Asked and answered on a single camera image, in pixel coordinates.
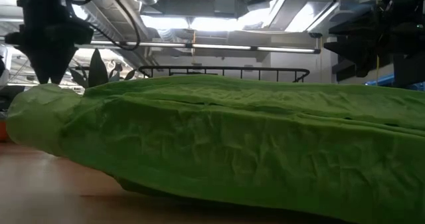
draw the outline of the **metal railing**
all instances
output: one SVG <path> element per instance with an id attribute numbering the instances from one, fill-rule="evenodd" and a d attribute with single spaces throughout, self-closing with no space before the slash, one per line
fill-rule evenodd
<path id="1" fill-rule="evenodd" d="M 274 71 L 276 72 L 276 82 L 279 82 L 279 74 L 283 72 L 293 72 L 294 81 L 292 82 L 304 82 L 304 78 L 310 74 L 310 71 L 304 68 L 262 68 L 262 67 L 237 67 L 237 66 L 141 66 L 139 71 L 144 73 L 150 78 L 154 77 L 154 70 L 168 70 L 168 76 L 173 76 L 176 74 L 213 74 L 208 73 L 208 70 L 221 70 L 221 74 L 226 76 L 226 70 L 239 70 L 240 78 L 244 78 L 244 71 L 258 71 L 258 80 L 261 80 L 262 71 Z"/>

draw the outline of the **black equipment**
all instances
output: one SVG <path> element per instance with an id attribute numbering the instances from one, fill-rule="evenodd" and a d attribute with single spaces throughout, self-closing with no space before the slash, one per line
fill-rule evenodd
<path id="1" fill-rule="evenodd" d="M 89 1 L 74 3 L 82 5 Z M 77 51 L 75 44 L 90 44 L 92 40 L 90 24 L 71 15 L 68 4 L 63 6 L 61 0 L 18 0 L 24 25 L 18 33 L 5 37 L 6 43 L 17 45 L 28 56 L 41 84 L 49 79 L 59 84 Z"/>
<path id="2" fill-rule="evenodd" d="M 424 0 L 382 0 L 358 17 L 330 28 L 343 41 L 324 47 L 355 63 L 365 77 L 377 67 L 377 56 L 394 62 L 395 85 L 425 81 Z"/>

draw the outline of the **green cloth cover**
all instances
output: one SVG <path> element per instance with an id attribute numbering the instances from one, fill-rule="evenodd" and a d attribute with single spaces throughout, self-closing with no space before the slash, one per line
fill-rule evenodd
<path id="1" fill-rule="evenodd" d="M 132 190 L 425 222 L 423 92 L 222 76 L 113 82 L 83 96 L 46 84 L 16 97 L 7 131 Z"/>

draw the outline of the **leaf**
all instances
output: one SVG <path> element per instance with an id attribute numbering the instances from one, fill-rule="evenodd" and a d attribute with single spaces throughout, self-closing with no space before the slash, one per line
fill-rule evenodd
<path id="1" fill-rule="evenodd" d="M 90 69 L 88 72 L 88 87 L 95 87 L 98 85 L 106 84 L 108 82 L 108 71 L 100 52 L 96 49 L 93 53 L 92 60 L 90 61 Z"/>
<path id="2" fill-rule="evenodd" d="M 69 68 L 69 72 L 71 72 L 72 78 L 78 85 L 82 86 L 83 88 L 87 88 L 87 82 L 79 72 L 71 68 Z"/>
<path id="3" fill-rule="evenodd" d="M 137 69 L 133 69 L 132 71 L 128 72 L 126 78 L 124 80 L 131 80 L 134 77 L 135 72 L 137 71 Z"/>
<path id="4" fill-rule="evenodd" d="M 109 79 L 109 82 L 118 82 L 118 81 L 120 81 L 120 72 L 119 71 L 117 71 L 117 73 Z"/>

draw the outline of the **wooden floor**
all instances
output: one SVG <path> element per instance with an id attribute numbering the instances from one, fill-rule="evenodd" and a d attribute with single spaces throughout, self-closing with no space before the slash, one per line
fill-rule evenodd
<path id="1" fill-rule="evenodd" d="M 126 192 L 100 171 L 0 144 L 0 223 L 340 223 L 312 215 L 181 203 Z"/>

